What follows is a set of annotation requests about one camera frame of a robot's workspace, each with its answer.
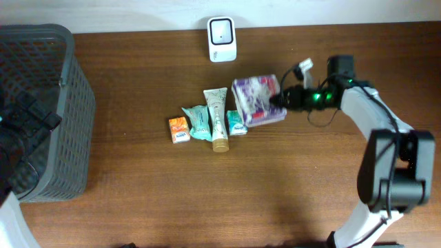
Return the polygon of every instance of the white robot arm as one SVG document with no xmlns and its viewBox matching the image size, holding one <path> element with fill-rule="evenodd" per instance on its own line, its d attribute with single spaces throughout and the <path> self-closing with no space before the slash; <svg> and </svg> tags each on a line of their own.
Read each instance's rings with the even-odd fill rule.
<svg viewBox="0 0 441 248">
<path fill-rule="evenodd" d="M 349 116 L 368 140 L 358 174 L 360 200 L 349 220 L 328 237 L 328 248 L 369 248 L 381 234 L 415 206 L 430 197 L 435 141 L 429 132 L 415 131 L 380 99 L 369 82 L 355 79 L 352 56 L 328 59 L 328 77 L 312 88 L 311 59 L 292 67 L 303 85 L 289 87 L 270 99 L 293 111 L 337 107 Z M 397 157 L 408 168 L 395 168 Z"/>
<path fill-rule="evenodd" d="M 39 248 L 21 213 L 19 201 L 9 192 L 0 205 L 0 247 Z"/>
</svg>

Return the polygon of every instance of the toothpaste tube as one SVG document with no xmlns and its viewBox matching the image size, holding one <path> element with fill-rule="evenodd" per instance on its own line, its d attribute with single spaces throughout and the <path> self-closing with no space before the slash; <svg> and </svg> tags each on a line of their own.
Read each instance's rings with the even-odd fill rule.
<svg viewBox="0 0 441 248">
<path fill-rule="evenodd" d="M 243 135 L 247 134 L 248 129 L 243 125 L 242 119 L 240 118 L 239 112 L 237 110 L 227 111 L 229 135 Z"/>
<path fill-rule="evenodd" d="M 208 125 L 208 107 L 196 106 L 189 109 L 182 108 L 184 113 L 190 118 L 192 128 L 190 135 L 193 138 L 212 141 L 212 133 Z"/>
<path fill-rule="evenodd" d="M 204 95 L 213 124 L 213 151 L 226 152 L 229 150 L 224 118 L 227 88 L 204 90 Z"/>
<path fill-rule="evenodd" d="M 188 124 L 185 117 L 170 119 L 168 123 L 170 132 L 172 133 L 173 144 L 190 140 L 190 133 L 188 132 Z"/>
</svg>

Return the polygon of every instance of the orange package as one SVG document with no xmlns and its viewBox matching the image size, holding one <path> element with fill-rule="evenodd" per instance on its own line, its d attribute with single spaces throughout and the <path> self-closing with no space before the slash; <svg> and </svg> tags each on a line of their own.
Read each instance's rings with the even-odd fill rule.
<svg viewBox="0 0 441 248">
<path fill-rule="evenodd" d="M 170 119 L 168 124 L 170 125 L 173 144 L 190 140 L 190 132 L 185 117 Z"/>
</svg>

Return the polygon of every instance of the wood grain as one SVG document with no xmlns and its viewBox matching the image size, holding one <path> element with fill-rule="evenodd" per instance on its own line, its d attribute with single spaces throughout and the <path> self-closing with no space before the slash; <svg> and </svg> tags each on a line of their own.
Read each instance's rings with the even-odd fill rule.
<svg viewBox="0 0 441 248">
<path fill-rule="evenodd" d="M 22 205 L 42 247 L 264 247 L 324 240 L 358 201 L 366 141 L 338 113 L 329 127 L 306 113 L 211 143 L 172 144 L 167 119 L 205 104 L 203 90 L 276 74 L 311 57 L 353 54 L 360 79 L 416 129 L 441 140 L 441 23 L 239 29 L 237 59 L 212 63 L 203 30 L 75 35 L 76 57 L 96 96 L 88 188 L 65 203 Z M 295 84 L 290 79 L 288 84 Z M 231 92 L 227 109 L 234 109 Z M 332 111 L 312 117 L 325 122 Z M 381 237 L 407 247 L 441 243 L 441 149 L 432 197 Z"/>
</svg>

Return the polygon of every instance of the white device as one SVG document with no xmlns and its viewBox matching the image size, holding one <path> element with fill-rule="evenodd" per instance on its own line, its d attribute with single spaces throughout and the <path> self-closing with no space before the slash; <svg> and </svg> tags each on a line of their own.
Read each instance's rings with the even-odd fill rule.
<svg viewBox="0 0 441 248">
<path fill-rule="evenodd" d="M 209 59 L 226 62 L 236 59 L 236 31 L 230 17 L 214 17 L 207 22 Z"/>
</svg>

